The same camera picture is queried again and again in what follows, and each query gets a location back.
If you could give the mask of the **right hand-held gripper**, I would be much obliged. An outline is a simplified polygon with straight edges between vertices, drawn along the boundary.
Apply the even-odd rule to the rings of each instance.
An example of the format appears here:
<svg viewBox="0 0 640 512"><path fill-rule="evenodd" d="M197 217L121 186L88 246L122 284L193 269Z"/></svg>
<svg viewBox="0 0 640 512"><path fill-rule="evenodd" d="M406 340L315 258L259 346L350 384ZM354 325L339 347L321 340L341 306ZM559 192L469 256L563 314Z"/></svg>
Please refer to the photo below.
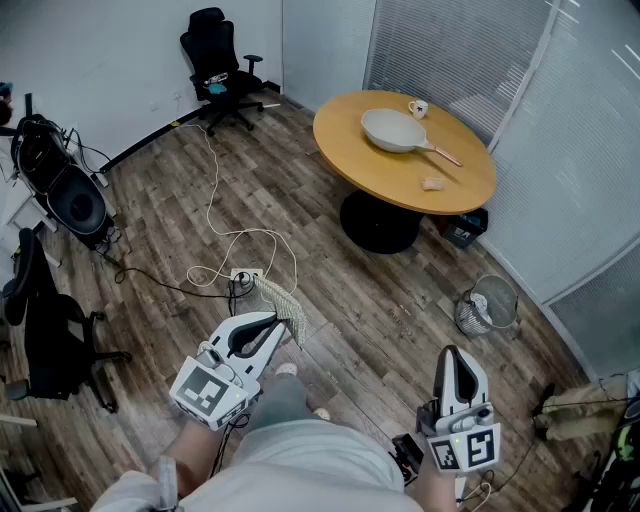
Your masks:
<svg viewBox="0 0 640 512"><path fill-rule="evenodd" d="M416 433L426 439L439 472L470 473L499 462L501 425L494 421L488 393L486 373L476 359L446 346L438 357L434 395L439 414L448 416L438 417L432 402L419 407L416 417ZM451 414L454 398L457 409L468 408Z"/></svg>

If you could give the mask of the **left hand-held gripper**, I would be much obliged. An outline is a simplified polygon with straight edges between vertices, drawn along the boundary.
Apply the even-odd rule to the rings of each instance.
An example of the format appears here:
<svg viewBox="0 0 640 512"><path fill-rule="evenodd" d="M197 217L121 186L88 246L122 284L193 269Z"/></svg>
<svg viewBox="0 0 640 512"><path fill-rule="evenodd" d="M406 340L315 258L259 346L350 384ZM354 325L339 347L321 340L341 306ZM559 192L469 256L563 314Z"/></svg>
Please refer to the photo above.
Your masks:
<svg viewBox="0 0 640 512"><path fill-rule="evenodd" d="M222 429L261 393L258 378L286 330L275 312L249 312L224 320L198 354L185 360L170 397L204 426ZM242 351L251 343L249 351Z"/></svg>

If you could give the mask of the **person's left forearm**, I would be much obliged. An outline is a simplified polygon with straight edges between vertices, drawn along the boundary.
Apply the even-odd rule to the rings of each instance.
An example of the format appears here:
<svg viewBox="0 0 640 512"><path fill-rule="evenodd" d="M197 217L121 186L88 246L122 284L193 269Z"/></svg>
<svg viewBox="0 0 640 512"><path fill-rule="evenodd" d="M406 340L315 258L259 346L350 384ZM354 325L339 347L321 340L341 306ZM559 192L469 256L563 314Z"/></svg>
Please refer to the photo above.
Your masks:
<svg viewBox="0 0 640 512"><path fill-rule="evenodd" d="M164 455L176 464L178 497L184 498L212 476L225 434L188 419Z"/></svg>

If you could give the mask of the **person's right forearm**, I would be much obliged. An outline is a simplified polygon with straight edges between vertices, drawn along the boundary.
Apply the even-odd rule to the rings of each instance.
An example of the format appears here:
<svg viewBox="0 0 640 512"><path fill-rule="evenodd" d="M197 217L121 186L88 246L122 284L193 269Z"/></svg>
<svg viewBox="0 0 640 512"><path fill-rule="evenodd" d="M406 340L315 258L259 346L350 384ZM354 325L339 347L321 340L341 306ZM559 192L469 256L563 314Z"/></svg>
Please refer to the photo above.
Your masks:
<svg viewBox="0 0 640 512"><path fill-rule="evenodd" d="M455 482L454 474L440 473L431 454L425 453L410 496L423 512L458 512Z"/></svg>

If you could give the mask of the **crumpled white paper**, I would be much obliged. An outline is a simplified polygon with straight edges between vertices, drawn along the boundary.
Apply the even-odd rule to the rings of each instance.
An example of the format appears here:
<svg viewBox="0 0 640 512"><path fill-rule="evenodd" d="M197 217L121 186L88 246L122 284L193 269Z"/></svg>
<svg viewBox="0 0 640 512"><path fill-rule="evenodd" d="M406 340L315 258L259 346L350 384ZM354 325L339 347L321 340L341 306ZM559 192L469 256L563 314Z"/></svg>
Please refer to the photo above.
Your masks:
<svg viewBox="0 0 640 512"><path fill-rule="evenodd" d="M492 318L489 314L488 302L486 297L482 294L472 292L470 294L470 300L483 320L488 324L492 324Z"/></svg>

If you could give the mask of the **black waist-mounted device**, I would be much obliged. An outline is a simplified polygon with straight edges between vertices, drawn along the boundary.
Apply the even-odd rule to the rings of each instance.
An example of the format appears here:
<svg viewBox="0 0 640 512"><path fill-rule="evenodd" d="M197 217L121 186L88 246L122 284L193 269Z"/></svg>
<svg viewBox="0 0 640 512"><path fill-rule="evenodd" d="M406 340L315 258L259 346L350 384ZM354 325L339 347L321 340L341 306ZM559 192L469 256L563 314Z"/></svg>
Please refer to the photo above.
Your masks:
<svg viewBox="0 0 640 512"><path fill-rule="evenodd" d="M402 434L392 439L395 452L391 454L398 465L404 485L408 486L418 476L424 452L409 434Z"/></svg>

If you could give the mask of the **person's white shirt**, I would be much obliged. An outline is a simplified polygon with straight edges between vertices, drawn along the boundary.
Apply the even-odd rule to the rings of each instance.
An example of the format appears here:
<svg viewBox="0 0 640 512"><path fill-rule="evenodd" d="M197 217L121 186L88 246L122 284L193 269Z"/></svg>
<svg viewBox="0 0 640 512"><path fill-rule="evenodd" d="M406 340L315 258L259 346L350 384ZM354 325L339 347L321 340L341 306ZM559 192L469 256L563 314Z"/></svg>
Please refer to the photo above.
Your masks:
<svg viewBox="0 0 640 512"><path fill-rule="evenodd" d="M421 512L388 452L319 419L248 433L230 465L177 503L178 512Z"/></svg>

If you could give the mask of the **black storage box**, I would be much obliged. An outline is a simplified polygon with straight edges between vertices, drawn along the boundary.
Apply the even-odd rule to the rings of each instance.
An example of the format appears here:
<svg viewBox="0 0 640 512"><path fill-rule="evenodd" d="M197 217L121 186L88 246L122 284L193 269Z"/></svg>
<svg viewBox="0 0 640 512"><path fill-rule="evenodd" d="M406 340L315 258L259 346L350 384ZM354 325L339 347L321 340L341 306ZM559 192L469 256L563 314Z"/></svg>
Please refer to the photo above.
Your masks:
<svg viewBox="0 0 640 512"><path fill-rule="evenodd" d="M447 216L441 235L458 248L464 249L486 232L488 219L488 211L484 208Z"/></svg>

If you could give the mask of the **black and green shoe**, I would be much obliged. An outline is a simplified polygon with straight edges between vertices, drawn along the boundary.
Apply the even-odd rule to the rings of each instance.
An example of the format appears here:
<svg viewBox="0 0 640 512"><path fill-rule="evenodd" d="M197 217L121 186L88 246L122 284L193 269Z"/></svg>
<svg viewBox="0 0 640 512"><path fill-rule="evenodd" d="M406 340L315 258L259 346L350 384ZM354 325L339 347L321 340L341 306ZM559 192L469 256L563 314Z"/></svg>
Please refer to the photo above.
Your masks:
<svg viewBox="0 0 640 512"><path fill-rule="evenodd" d="M621 462L640 463L640 415L621 420L614 431L613 451Z"/></svg>

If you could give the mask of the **black low office chair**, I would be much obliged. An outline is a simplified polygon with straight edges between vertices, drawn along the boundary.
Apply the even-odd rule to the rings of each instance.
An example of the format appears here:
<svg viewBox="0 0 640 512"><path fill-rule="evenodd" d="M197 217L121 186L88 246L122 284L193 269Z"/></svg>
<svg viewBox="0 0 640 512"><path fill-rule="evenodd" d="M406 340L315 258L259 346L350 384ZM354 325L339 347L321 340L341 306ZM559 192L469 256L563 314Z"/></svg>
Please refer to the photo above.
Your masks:
<svg viewBox="0 0 640 512"><path fill-rule="evenodd" d="M131 354L96 349L94 322L104 319L105 314L85 314L75 299L57 290L44 249L33 230L19 231L19 249L17 274L2 290L2 306L10 325L24 327L28 377L8 383L7 398L66 400L86 385L101 408L115 413L118 405L104 400L93 369L101 361L129 362Z"/></svg>

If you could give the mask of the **round wooden table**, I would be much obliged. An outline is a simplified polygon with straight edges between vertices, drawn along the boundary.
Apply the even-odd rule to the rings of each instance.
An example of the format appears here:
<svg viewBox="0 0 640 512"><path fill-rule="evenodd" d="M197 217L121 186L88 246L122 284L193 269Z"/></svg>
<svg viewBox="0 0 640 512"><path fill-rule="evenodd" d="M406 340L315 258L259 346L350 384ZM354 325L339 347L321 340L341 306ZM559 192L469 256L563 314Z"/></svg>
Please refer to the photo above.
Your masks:
<svg viewBox="0 0 640 512"><path fill-rule="evenodd" d="M457 167L429 151L391 153L374 145L362 126L371 109L411 115L410 97L390 91L361 90L339 95L315 115L313 132L325 160L355 186L343 201L340 222L359 247L396 254L416 240L425 215L459 215L484 206L496 190L496 167L473 131L438 106L418 120L428 141L462 162ZM444 178L443 191L425 191L426 177Z"/></svg>

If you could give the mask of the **black round padded seat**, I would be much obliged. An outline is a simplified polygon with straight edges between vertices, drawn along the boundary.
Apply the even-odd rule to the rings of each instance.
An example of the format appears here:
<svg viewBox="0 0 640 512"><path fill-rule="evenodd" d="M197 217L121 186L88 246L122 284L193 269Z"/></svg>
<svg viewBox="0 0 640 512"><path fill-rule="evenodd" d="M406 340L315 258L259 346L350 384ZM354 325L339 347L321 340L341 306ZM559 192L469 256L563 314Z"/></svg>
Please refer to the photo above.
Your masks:
<svg viewBox="0 0 640 512"><path fill-rule="evenodd" d="M65 146L62 131L40 114L23 117L11 142L17 176L38 203L91 250L104 252L116 233L106 200Z"/></svg>

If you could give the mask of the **black high-back office chair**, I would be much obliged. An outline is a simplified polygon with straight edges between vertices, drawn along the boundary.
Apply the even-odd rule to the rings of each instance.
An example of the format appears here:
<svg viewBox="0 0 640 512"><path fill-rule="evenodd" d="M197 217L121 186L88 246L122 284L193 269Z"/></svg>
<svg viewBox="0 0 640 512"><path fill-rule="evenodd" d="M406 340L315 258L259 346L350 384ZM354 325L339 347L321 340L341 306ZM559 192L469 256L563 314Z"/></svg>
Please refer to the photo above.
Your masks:
<svg viewBox="0 0 640 512"><path fill-rule="evenodd" d="M192 74L189 77L194 87L196 99L205 104L203 111L216 114L206 128L212 136L214 128L226 117L241 121L251 131L254 125L242 115L245 109L255 108L262 112L260 101L246 102L244 99L265 88L265 83L256 76L254 66L262 58L248 54L246 71L240 68L234 46L234 24L218 7L209 7L193 12L189 17L187 31L180 36L182 50L188 57ZM223 94L212 95L204 81L214 75L227 72L228 78L221 82L227 88Z"/></svg>

